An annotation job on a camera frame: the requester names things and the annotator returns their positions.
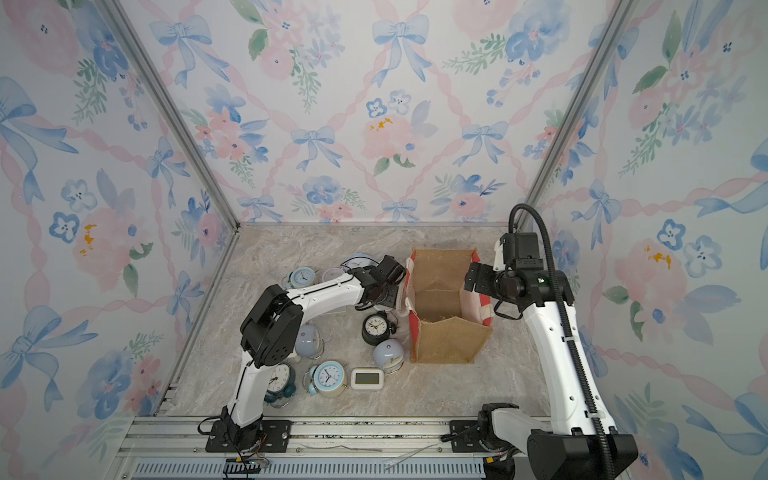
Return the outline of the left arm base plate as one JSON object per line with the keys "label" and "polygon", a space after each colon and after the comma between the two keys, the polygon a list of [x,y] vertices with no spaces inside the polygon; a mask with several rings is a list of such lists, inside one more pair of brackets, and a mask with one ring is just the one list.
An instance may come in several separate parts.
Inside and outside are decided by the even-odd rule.
{"label": "left arm base plate", "polygon": [[293,423],[290,420],[260,420],[239,428],[223,420],[213,423],[207,434],[207,453],[285,453]]}

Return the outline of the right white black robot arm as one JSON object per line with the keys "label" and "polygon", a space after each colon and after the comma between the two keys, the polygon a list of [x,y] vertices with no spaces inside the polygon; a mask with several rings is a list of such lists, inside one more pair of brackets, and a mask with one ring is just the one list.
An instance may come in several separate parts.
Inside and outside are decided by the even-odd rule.
{"label": "right white black robot arm", "polygon": [[588,365],[566,275],[533,232],[506,233],[493,264],[471,264],[465,288],[514,305],[531,332],[549,394],[550,418],[537,420],[513,404],[478,413],[483,447],[528,458],[538,479],[615,479],[638,457],[634,437],[608,412]]}

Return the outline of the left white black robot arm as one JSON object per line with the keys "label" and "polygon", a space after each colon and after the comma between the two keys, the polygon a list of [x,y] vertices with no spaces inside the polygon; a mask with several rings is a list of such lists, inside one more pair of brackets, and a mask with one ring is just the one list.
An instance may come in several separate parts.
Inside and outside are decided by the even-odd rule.
{"label": "left white black robot arm", "polygon": [[222,438],[243,450],[260,440],[271,374],[294,352],[300,327],[306,321],[342,307],[378,305],[405,274],[405,267],[386,255],[376,265],[352,268],[317,285],[289,290],[269,286],[240,327],[241,368],[233,398],[218,421]]}

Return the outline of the grey blue oval clock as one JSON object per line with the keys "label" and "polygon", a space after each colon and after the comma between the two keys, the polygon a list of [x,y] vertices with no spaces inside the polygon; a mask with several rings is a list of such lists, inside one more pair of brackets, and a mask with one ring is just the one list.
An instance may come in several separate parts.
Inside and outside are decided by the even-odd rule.
{"label": "grey blue oval clock", "polygon": [[314,325],[302,325],[299,329],[294,350],[303,358],[318,359],[324,353],[324,340]]}

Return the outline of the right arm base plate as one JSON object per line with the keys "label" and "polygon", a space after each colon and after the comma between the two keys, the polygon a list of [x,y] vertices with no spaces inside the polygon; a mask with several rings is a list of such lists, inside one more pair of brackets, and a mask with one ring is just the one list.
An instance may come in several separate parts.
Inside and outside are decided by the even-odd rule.
{"label": "right arm base plate", "polygon": [[477,420],[451,420],[448,441],[453,453],[494,452],[489,429]]}

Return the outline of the light blue twin-bell clock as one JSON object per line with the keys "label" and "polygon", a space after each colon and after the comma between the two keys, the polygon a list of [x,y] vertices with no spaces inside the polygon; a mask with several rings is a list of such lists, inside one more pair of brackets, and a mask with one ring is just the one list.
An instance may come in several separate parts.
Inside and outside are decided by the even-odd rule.
{"label": "light blue twin-bell clock", "polygon": [[346,371],[342,364],[335,360],[312,365],[306,374],[305,388],[311,396],[337,397],[347,388]]}

